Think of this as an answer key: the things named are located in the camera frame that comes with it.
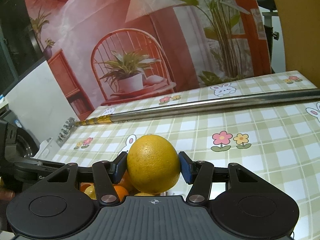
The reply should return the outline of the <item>green yellow pear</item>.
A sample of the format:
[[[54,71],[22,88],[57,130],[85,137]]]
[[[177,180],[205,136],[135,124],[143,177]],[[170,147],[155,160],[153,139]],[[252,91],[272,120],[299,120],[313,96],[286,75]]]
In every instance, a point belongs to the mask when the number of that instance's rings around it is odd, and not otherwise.
[[[139,192],[139,193],[135,194],[134,196],[153,197],[155,195],[151,194],[151,193]]]

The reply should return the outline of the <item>black office chair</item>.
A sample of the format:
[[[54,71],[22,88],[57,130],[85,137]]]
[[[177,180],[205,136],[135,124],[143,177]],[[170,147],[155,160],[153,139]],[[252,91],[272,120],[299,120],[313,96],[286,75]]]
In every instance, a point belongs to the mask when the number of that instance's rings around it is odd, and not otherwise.
[[[278,17],[277,7],[274,0],[257,0],[259,7],[267,9],[266,12],[262,12],[264,17],[264,29],[267,38],[268,51],[270,55],[270,61],[272,61],[273,53],[273,41],[279,40],[279,33],[273,31],[272,17]]]

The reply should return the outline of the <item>checkered bunny tablecloth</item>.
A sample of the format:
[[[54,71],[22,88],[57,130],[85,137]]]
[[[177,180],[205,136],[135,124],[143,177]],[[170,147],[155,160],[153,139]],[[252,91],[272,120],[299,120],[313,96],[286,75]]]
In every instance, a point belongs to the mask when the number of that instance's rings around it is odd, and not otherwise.
[[[52,160],[113,160],[146,134],[164,137],[191,159],[239,163],[261,176],[297,202],[294,238],[319,239],[319,101],[79,127]]]

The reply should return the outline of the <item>tangerine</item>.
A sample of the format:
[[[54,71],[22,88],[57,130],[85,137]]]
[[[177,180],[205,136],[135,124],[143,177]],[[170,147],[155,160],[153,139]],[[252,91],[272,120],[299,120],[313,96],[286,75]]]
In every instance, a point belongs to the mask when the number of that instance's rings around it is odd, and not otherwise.
[[[129,195],[129,192],[127,191],[127,189],[125,189],[125,187],[120,186],[120,185],[114,185],[113,187],[114,187],[114,189],[115,189],[115,191],[116,191],[116,193],[117,193],[117,195],[118,195],[118,197],[119,197],[121,202],[123,201],[123,199],[126,196]]]
[[[134,186],[131,183],[130,176],[127,171],[125,171],[125,173],[122,176],[122,179],[118,183],[118,185],[124,187],[128,192],[130,192],[134,189]]]
[[[80,185],[80,191],[84,192],[89,186],[91,186],[91,183],[81,183]]]

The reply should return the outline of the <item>printed room backdrop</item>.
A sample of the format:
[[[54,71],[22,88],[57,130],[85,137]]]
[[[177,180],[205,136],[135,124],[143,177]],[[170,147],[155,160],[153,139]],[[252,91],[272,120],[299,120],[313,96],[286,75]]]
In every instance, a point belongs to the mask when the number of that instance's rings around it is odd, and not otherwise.
[[[257,0],[25,0],[79,119],[97,107],[271,73]]]

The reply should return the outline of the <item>yellow lemon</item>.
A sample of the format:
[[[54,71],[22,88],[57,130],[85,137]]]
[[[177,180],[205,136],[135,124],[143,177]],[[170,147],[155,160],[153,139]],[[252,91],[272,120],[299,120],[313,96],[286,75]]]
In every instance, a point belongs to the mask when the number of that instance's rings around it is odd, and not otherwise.
[[[127,172],[132,185],[141,192],[160,194],[176,185],[180,160],[167,139],[154,134],[140,137],[127,155]]]

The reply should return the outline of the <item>wooden headboard panel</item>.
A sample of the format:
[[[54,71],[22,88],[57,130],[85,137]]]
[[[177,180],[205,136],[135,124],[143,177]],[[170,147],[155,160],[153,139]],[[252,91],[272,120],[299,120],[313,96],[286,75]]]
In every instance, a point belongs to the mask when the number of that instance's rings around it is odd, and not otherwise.
[[[286,70],[319,87],[319,0],[275,0],[284,39]]]

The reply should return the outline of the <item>telescopic metal pole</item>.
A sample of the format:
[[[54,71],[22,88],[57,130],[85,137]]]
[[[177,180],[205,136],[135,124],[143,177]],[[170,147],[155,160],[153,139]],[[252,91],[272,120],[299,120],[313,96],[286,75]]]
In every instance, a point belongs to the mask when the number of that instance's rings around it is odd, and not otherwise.
[[[276,105],[285,105],[289,103],[301,103],[315,101],[319,99],[319,89],[298,89],[280,92],[268,92],[260,94],[249,94],[242,96],[233,96],[220,99],[208,99],[194,102],[184,102],[169,106],[152,107],[148,109],[139,109],[123,113],[102,115],[96,118],[90,118],[84,121],[75,121],[74,118],[68,118],[61,128],[57,141],[63,144],[74,131],[76,127],[102,125],[115,122],[126,122],[132,120],[154,119],[163,117],[172,117],[177,115],[199,114],[206,112],[224,112],[236,109],[251,109],[257,107],[271,107]]]

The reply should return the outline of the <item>yellow citrus fruit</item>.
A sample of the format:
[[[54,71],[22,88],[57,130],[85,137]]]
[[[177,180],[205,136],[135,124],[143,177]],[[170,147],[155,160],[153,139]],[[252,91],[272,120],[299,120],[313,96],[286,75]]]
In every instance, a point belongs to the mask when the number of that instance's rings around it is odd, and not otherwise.
[[[94,185],[88,186],[88,187],[85,189],[84,193],[85,193],[86,195],[88,195],[89,198],[91,198],[91,199],[93,199],[93,200],[96,200],[96,199],[97,199]]]

